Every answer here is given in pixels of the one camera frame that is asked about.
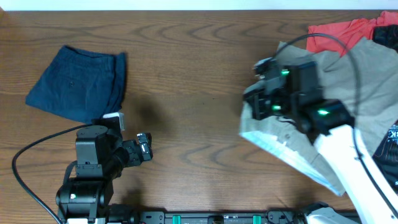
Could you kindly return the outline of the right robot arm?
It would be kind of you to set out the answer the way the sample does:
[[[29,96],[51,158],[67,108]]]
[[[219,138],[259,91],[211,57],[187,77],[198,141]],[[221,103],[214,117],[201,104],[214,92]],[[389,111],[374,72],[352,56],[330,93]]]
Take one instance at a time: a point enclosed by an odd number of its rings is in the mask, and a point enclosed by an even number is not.
[[[313,141],[345,188],[362,223],[397,223],[397,195],[369,155],[355,119],[337,99],[327,100],[312,60],[281,65],[275,58],[258,61],[259,80],[244,101],[261,121],[286,117]]]

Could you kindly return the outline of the khaki shorts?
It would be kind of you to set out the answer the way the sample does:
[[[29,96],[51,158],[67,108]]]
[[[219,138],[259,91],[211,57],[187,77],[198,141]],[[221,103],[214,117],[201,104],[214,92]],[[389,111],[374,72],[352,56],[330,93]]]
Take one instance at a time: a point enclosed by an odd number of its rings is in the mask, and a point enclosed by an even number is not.
[[[314,54],[280,42],[282,63],[307,57],[317,63],[323,96],[340,100],[349,113],[354,113],[355,75],[351,60],[333,51]],[[356,127],[366,149],[386,161],[396,161],[397,151],[385,140],[397,121],[397,52],[371,40],[361,39],[350,51],[359,67],[360,101]],[[325,186],[335,195],[345,190],[326,160],[317,152],[306,135],[294,125],[271,116],[262,120],[252,117],[248,103],[243,104],[239,134],[244,139],[278,157],[288,165]]]

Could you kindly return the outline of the navy blue shorts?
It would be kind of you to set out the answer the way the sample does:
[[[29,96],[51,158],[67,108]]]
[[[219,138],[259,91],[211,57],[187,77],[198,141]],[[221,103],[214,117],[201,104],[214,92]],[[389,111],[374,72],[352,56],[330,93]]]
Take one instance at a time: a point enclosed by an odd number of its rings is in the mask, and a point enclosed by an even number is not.
[[[126,71],[124,52],[102,54],[64,45],[26,96],[25,103],[88,124],[121,109]]]

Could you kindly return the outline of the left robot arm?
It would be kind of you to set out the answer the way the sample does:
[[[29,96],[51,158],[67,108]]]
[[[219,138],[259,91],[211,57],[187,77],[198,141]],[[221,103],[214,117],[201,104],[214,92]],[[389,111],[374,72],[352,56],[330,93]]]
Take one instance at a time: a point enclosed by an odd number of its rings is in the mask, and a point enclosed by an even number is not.
[[[93,125],[78,130],[75,145],[77,160],[69,168],[76,176],[65,177],[56,195],[62,223],[139,223],[135,211],[110,201],[123,169],[153,158],[151,134],[125,141],[119,129]]]

